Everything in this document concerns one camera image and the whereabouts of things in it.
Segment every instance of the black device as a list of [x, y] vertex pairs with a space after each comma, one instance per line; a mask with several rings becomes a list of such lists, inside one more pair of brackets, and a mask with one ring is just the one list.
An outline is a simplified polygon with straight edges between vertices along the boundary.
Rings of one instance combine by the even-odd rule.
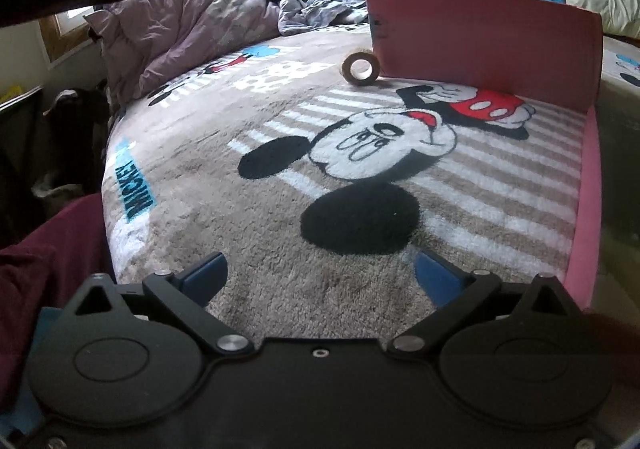
[[556, 278], [465, 273], [455, 299], [386, 348], [268, 338], [256, 349], [202, 308], [225, 284], [226, 261], [205, 270], [220, 256], [141, 285], [89, 278], [30, 359], [47, 417], [21, 447], [613, 445], [593, 422], [608, 360]]

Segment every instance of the maroon clothing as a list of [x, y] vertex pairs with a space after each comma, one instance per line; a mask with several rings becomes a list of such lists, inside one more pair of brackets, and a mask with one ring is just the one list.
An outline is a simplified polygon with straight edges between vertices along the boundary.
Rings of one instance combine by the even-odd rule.
[[40, 308], [64, 307], [96, 272], [113, 273], [100, 194], [76, 200], [0, 251], [0, 405], [19, 381]]

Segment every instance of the fuzzy blanket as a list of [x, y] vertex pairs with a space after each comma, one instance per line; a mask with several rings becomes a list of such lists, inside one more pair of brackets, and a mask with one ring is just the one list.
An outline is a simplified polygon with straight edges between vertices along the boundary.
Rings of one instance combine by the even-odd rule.
[[421, 249], [562, 279], [583, 115], [439, 82], [354, 88], [338, 66], [369, 46], [367, 25], [279, 37], [128, 106], [102, 184], [119, 280], [221, 251], [209, 310], [235, 329], [388, 339], [433, 310]]

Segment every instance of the white button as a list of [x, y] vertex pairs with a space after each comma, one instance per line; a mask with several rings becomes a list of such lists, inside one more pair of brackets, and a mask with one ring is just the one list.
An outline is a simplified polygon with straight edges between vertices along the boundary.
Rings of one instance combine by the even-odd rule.
[[508, 112], [509, 110], [506, 108], [494, 109], [494, 111], [489, 112], [489, 116], [502, 116]]
[[483, 100], [482, 102], [474, 102], [471, 106], [469, 106], [469, 109], [478, 111], [478, 109], [488, 108], [489, 106], [491, 106], [491, 102], [489, 102], [488, 100]]

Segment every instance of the pink edge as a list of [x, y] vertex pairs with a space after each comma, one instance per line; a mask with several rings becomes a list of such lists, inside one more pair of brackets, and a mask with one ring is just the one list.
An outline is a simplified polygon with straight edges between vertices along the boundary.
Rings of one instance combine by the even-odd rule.
[[590, 305], [593, 296], [598, 271], [601, 216], [600, 142], [595, 109], [591, 106], [587, 112], [582, 137], [582, 173], [574, 244], [564, 278], [564, 287], [581, 309]]

